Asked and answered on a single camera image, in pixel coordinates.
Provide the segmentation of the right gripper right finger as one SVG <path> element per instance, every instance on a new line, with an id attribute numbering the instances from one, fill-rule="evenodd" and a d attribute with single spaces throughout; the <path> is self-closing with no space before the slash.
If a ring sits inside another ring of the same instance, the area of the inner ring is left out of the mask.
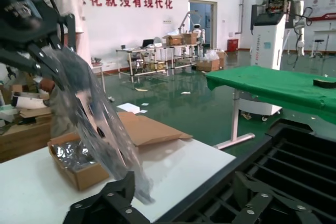
<path id="1" fill-rule="evenodd" d="M 234 172 L 234 223 L 331 223 L 331 178 L 309 171 Z"/>

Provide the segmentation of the person left hand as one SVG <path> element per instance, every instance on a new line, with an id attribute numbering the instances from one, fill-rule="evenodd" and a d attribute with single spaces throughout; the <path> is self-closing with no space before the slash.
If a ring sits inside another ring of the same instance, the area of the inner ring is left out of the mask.
<path id="1" fill-rule="evenodd" d="M 51 93 L 54 87 L 55 87 L 55 82 L 49 79 L 43 78 L 39 83 L 39 88 L 48 93 Z"/>

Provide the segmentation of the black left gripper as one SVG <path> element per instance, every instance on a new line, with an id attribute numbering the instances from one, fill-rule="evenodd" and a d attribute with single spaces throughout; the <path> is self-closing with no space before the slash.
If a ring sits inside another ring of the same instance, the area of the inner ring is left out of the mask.
<path id="1" fill-rule="evenodd" d="M 31 44 L 30 58 L 18 52 L 27 51 Z M 56 60 L 39 48 L 49 44 L 53 49 L 66 46 L 76 52 L 74 14 L 61 16 L 44 0 L 1 0 L 1 63 L 52 80 L 64 91 Z"/>

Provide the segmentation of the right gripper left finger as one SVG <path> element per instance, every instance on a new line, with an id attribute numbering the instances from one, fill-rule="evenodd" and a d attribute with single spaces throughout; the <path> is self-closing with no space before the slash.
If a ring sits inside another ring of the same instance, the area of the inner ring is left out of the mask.
<path id="1" fill-rule="evenodd" d="M 128 172 L 124 179 L 109 182 L 99 193 L 72 204 L 63 223 L 150 223 L 131 206 L 134 192 L 134 172 Z"/>

